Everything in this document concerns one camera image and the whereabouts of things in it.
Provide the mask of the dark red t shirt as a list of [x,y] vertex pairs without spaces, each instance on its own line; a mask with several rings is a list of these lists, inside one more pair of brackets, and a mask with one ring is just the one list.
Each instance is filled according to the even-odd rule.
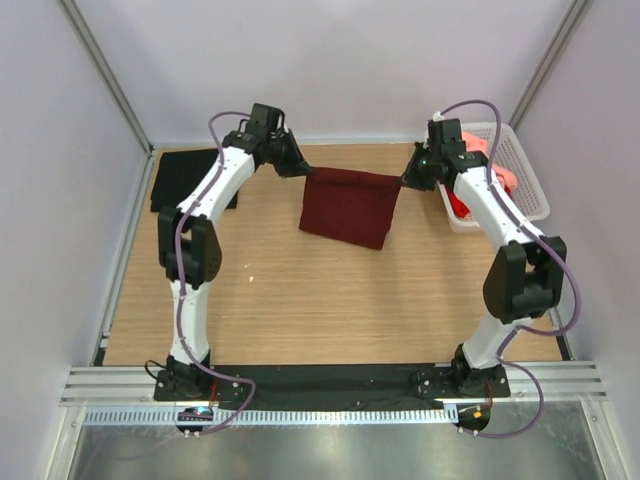
[[380,250],[399,192],[397,176],[317,167],[305,181],[299,229]]

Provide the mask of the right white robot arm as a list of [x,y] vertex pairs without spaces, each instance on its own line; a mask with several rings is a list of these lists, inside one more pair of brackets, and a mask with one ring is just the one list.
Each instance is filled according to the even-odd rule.
[[471,150],[457,119],[435,117],[415,146],[401,184],[416,190],[449,188],[489,239],[495,257],[482,287],[485,316],[460,344],[448,382],[463,396],[480,396],[500,378],[504,351],[519,331],[560,300],[567,248],[547,237],[517,208],[487,155]]

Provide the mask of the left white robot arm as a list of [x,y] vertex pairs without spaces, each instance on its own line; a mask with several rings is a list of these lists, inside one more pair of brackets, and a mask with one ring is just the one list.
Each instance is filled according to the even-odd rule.
[[281,178],[312,172],[281,109],[256,103],[250,113],[238,116],[236,129],[215,138],[216,157],[203,179],[157,217],[159,263],[170,282],[174,309],[172,345],[156,376],[158,401],[203,399],[218,378],[210,367],[207,318],[210,289],[223,260],[216,233],[222,213],[264,164]]

